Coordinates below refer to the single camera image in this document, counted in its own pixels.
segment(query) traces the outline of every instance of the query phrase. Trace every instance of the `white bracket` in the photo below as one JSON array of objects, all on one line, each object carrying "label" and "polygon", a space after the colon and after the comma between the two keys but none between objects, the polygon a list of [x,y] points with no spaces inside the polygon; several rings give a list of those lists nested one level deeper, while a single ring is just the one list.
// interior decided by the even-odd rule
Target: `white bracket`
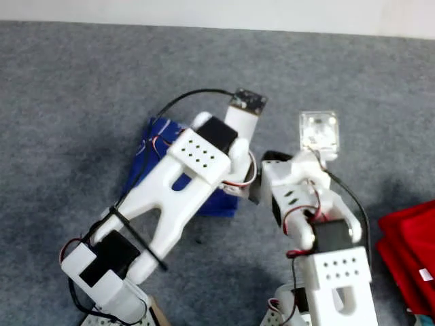
[{"label": "white bracket", "polygon": [[[186,129],[149,175],[132,189],[118,210],[127,219],[134,219],[150,209],[161,210],[150,248],[163,258],[180,239],[187,222],[229,171],[227,155],[192,129]],[[189,176],[190,182],[182,190],[172,190],[172,185],[183,173]],[[122,223],[112,216],[95,232],[94,241],[98,242],[112,230],[121,228]],[[127,277],[140,284],[156,266],[156,260],[148,251],[143,251],[130,265]]]},{"label": "white bracket", "polygon": [[[313,325],[378,325],[364,247],[317,253],[302,264]],[[335,291],[343,294],[343,305],[338,309]]]}]

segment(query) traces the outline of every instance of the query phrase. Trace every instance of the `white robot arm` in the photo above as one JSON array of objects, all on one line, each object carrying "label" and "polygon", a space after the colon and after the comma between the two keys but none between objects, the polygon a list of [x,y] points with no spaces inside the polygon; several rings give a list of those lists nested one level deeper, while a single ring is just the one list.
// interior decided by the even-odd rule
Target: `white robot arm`
[{"label": "white robot arm", "polygon": [[[147,317],[149,298],[137,285],[154,271],[157,259],[173,248],[211,193],[222,182],[243,184],[250,166],[256,166],[249,154],[249,141],[265,104],[263,96],[238,90],[225,122],[200,113],[147,177],[62,260],[62,270],[99,311],[124,325]],[[190,181],[185,188],[173,190],[183,174]],[[119,231],[123,226],[130,229],[130,220],[153,208],[160,209],[160,219],[150,250],[139,252]]]},{"label": "white robot arm", "polygon": [[262,199],[296,243],[290,256],[303,254],[299,260],[309,310],[299,311],[292,293],[296,289],[287,284],[276,291],[275,305],[269,303],[261,325],[377,326],[366,251],[356,246],[362,237],[360,222],[330,189],[324,168],[326,160],[336,158],[336,117],[311,112],[301,115],[304,120],[314,130],[301,130],[301,152],[291,160],[263,161],[261,186]]}]

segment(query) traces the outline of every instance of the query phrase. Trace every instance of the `led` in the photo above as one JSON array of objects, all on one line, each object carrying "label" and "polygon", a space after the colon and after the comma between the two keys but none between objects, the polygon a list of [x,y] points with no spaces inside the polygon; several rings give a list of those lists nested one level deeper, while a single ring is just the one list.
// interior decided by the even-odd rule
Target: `led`
[{"label": "led", "polygon": [[301,149],[338,152],[338,120],[334,112],[301,112],[299,129]]}]

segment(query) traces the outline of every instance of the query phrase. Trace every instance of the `red cloth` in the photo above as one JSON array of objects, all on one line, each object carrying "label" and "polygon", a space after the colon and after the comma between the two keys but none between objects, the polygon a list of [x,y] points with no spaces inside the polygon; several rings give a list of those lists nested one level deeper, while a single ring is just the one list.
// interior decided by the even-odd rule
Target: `red cloth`
[{"label": "red cloth", "polygon": [[385,238],[378,251],[414,314],[435,317],[434,281],[425,282],[419,271],[435,275],[435,201],[389,214],[379,220]]}]

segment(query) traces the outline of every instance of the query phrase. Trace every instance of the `perforated metal plate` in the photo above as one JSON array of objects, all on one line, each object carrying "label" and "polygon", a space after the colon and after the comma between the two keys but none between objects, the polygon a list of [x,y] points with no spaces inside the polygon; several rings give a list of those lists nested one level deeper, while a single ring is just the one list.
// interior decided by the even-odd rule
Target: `perforated metal plate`
[{"label": "perforated metal plate", "polygon": [[[122,324],[119,323],[112,323],[109,319],[96,317],[88,315],[83,320],[81,326],[122,326]],[[152,315],[150,311],[147,311],[147,314],[145,317],[143,317],[136,325],[140,326],[156,326]]]}]

